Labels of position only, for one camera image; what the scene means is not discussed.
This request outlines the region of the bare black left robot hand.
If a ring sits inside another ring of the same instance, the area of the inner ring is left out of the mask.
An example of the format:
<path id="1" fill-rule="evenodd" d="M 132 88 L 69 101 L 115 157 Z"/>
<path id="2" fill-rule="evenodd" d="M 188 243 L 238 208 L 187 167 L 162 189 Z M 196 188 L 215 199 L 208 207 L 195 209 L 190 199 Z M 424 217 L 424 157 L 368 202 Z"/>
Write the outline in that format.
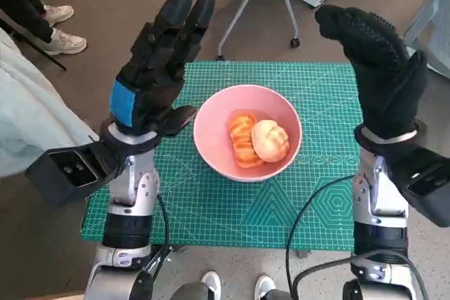
<path id="1" fill-rule="evenodd" d="M 122 133 L 140 136 L 165 120 L 183 88 L 185 64 L 201 50 L 214 7 L 215 0 L 166 0 L 143 26 L 110 94 L 110 112 Z"/>

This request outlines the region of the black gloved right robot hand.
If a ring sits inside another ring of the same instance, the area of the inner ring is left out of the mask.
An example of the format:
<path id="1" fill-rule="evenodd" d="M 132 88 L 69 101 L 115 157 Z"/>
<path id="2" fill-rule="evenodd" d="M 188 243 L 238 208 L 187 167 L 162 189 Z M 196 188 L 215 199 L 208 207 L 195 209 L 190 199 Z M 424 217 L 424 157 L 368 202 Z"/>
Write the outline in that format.
<path id="1" fill-rule="evenodd" d="M 414 131 L 427 84 L 426 54 L 410 56 L 393 25 L 359 8 L 323 5 L 315 20 L 354 68 L 364 126 L 384 140 Z"/>

